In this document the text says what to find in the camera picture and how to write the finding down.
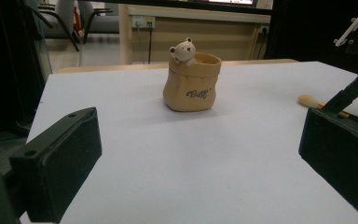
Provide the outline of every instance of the black cable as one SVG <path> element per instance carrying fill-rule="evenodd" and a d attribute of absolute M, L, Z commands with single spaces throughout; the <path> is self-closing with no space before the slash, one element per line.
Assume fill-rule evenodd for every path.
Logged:
<path fill-rule="evenodd" d="M 150 57 L 152 54 L 152 31 L 153 31 L 153 27 L 152 27 L 152 23 L 148 23 L 149 25 L 149 32 L 150 32 L 150 37 L 149 37 L 149 63 L 150 63 Z"/>
<path fill-rule="evenodd" d="M 257 59 L 260 57 L 261 49 L 263 48 L 264 38 L 266 37 L 266 34 L 267 34 L 267 28 L 263 28 L 263 38 L 261 39 L 261 45 L 260 45 L 260 50 L 258 51 Z"/>
<path fill-rule="evenodd" d="M 144 58 L 144 45 L 142 44 L 142 38 L 141 38 L 141 27 L 138 23 L 136 23 L 136 28 L 138 30 L 138 38 L 139 38 L 139 46 L 141 49 L 141 57 L 142 57 L 142 63 L 145 64 L 145 58 Z"/>

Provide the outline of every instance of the screw hole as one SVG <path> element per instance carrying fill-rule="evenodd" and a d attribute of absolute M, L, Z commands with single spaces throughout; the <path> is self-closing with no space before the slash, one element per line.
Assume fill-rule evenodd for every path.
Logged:
<path fill-rule="evenodd" d="M 36 151 L 35 150 L 31 150 L 31 151 L 27 151 L 25 152 L 25 156 L 26 157 L 32 157 L 36 154 Z"/>

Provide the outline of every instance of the white surface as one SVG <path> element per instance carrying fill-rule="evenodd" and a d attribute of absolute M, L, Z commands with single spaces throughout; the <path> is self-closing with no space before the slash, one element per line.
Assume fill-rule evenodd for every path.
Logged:
<path fill-rule="evenodd" d="M 51 75 L 30 139 L 96 106 L 103 155 L 65 223 L 357 223 L 298 155 L 307 108 L 355 75 L 321 63 L 223 66 L 211 110 L 162 100 L 168 69 Z M 348 110 L 358 115 L 358 100 Z M 29 223 L 25 215 L 22 223 Z"/>

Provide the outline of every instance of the tan sack pot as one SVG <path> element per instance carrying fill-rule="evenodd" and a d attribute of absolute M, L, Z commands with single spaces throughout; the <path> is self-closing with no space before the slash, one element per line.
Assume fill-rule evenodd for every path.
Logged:
<path fill-rule="evenodd" d="M 176 63 L 170 55 L 167 83 L 162 93 L 165 104 L 175 111 L 210 109 L 216 98 L 215 85 L 222 61 L 207 53 L 196 53 L 195 63 Z"/>

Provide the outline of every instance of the ceramic bear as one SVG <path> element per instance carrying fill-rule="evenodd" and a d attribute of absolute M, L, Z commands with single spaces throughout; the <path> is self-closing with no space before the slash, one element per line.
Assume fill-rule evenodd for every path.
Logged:
<path fill-rule="evenodd" d="M 196 54 L 196 47 L 193 45 L 191 38 L 186 38 L 186 41 L 178 44 L 176 47 L 170 47 L 170 53 L 175 58 L 175 62 L 183 62 L 186 66 L 190 66 L 196 62 L 194 55 Z"/>

